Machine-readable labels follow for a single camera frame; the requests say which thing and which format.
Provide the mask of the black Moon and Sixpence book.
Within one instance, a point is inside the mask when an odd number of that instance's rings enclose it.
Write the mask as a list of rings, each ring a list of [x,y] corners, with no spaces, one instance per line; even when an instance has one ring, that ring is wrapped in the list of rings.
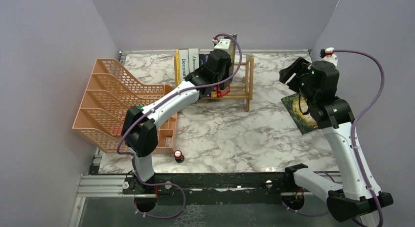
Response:
[[[230,34],[235,40],[237,40],[237,33]],[[231,46],[230,46],[230,58],[231,58],[231,66],[229,69],[229,76],[231,76],[234,73],[234,61],[235,61],[235,52],[236,52],[236,44],[231,39]],[[232,79],[228,80],[226,85],[227,87],[231,84]]]

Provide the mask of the Afternoon tea coffee cover book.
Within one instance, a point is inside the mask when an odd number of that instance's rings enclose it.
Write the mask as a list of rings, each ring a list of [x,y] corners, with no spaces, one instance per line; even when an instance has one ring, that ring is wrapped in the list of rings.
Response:
[[[198,48],[189,48],[188,49],[188,58],[189,58],[189,72],[194,72],[199,68],[199,49]]]

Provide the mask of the red 13-Storey Treehouse book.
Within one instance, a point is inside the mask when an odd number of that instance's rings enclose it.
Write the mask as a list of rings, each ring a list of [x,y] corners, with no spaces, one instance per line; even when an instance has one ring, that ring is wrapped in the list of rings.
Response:
[[[227,95],[228,93],[230,92],[230,87],[229,86],[226,86],[225,88],[221,88],[221,86],[220,85],[218,85],[217,87],[216,87],[216,96],[219,98],[219,97],[223,97],[223,96],[225,96],[225,95]]]

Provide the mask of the green Alice Wonderland book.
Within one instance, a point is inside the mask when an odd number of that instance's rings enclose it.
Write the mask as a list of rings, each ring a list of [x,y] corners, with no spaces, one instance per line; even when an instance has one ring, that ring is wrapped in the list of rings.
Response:
[[[305,114],[308,106],[298,93],[283,97],[281,101],[302,135],[318,129],[310,114]]]

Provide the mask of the white Furniture Decorate book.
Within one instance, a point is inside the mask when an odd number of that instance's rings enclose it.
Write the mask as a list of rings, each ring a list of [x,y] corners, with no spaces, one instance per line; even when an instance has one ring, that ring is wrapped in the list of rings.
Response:
[[[185,80],[189,74],[189,53],[188,49],[179,49],[179,76],[180,83]]]

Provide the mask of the floral Little Women book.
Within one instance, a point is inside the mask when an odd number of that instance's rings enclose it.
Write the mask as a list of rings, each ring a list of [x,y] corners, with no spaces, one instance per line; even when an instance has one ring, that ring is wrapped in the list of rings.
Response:
[[[206,63],[205,54],[200,53],[199,54],[199,66],[203,66]]]

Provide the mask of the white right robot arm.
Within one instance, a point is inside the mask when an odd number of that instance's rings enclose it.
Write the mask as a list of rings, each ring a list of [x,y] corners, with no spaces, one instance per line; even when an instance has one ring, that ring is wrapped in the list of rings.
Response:
[[[288,191],[304,188],[323,200],[338,222],[370,214],[393,204],[375,181],[360,148],[350,105],[336,96],[339,71],[334,54],[309,62],[302,57],[280,70],[279,81],[302,96],[309,114],[326,137],[342,183],[319,176],[304,164],[287,167],[282,178]]]

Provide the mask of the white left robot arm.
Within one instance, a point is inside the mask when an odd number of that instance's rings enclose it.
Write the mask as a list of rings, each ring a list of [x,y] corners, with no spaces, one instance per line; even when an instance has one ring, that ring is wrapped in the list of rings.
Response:
[[[141,109],[133,106],[127,111],[119,144],[127,145],[128,154],[133,157],[135,186],[140,192],[148,193],[154,186],[152,152],[159,143],[157,130],[175,113],[206,97],[224,82],[230,67],[229,52],[214,49],[204,65],[188,74],[167,95]]]

